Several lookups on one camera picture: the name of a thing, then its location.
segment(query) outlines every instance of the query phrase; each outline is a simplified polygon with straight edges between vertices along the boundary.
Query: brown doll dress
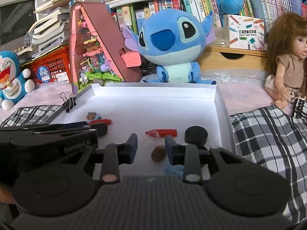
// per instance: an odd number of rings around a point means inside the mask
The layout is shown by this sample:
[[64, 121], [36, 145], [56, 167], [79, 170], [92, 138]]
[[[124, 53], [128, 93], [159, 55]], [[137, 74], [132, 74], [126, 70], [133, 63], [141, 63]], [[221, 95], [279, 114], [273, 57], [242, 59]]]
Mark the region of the brown doll dress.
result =
[[[295, 98], [305, 99], [300, 88], [304, 81], [304, 60], [293, 54], [282, 54], [276, 57], [276, 63], [279, 61], [285, 67], [284, 86], [291, 88], [290, 101], [293, 102]], [[275, 75], [270, 74], [265, 82], [264, 87], [271, 90], [277, 90], [275, 86]]]

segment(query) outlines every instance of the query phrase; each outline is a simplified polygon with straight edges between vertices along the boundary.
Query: drawer handle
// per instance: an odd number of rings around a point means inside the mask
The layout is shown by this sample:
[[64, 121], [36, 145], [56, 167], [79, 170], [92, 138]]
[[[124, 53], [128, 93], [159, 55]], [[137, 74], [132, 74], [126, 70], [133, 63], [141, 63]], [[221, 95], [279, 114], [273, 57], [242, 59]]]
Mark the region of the drawer handle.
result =
[[237, 60], [242, 58], [245, 54], [241, 54], [241, 53], [221, 53], [221, 55], [223, 55], [226, 59], [229, 60]]

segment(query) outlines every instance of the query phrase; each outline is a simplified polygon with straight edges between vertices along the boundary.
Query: blue plush toy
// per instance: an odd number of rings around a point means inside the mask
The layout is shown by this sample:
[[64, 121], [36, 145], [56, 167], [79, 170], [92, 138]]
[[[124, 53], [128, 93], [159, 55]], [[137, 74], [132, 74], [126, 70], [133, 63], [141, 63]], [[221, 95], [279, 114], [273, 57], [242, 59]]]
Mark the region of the blue plush toy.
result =
[[5, 111], [10, 110], [26, 93], [34, 90], [33, 80], [26, 80], [30, 75], [29, 69], [21, 72], [15, 53], [0, 52], [0, 104]]
[[[221, 0], [224, 13], [238, 14], [243, 0]], [[216, 84], [200, 79], [201, 69], [195, 61], [205, 46], [215, 40], [212, 13], [199, 22], [193, 15], [165, 9], [144, 21], [135, 35], [128, 27], [123, 30], [125, 45], [158, 65], [159, 79], [144, 82]]]

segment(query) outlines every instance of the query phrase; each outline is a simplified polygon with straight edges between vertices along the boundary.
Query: wooden drawer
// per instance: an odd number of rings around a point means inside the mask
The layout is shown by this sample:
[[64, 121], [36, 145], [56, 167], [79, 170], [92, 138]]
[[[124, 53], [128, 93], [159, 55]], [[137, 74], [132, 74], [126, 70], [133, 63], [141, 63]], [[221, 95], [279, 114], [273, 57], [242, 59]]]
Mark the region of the wooden drawer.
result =
[[206, 47], [196, 61], [202, 71], [237, 68], [267, 70], [266, 53], [254, 50]]

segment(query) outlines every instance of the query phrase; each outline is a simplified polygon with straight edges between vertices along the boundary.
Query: white box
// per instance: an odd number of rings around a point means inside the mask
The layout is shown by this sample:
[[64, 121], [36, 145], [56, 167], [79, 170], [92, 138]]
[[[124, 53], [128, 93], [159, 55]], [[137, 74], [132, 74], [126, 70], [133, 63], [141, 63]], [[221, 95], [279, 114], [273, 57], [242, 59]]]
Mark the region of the white box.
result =
[[225, 42], [229, 48], [264, 50], [264, 20], [224, 15]]
[[[108, 133], [99, 140], [99, 148], [111, 143], [124, 143], [130, 134], [138, 136], [138, 151], [131, 165], [120, 166], [121, 176], [163, 175], [168, 166], [165, 158], [159, 164], [151, 160], [151, 152], [164, 145], [164, 138], [151, 138], [145, 131], [177, 129], [175, 141], [184, 143], [185, 130], [198, 125], [208, 131], [205, 145], [221, 146], [235, 153], [234, 137], [227, 109], [215, 85], [171, 83], [109, 83], [105, 87], [92, 84], [76, 95], [76, 106], [61, 112], [52, 123], [85, 121], [88, 112], [111, 119]], [[93, 178], [99, 177], [96, 165]], [[208, 178], [208, 170], [203, 170]]]

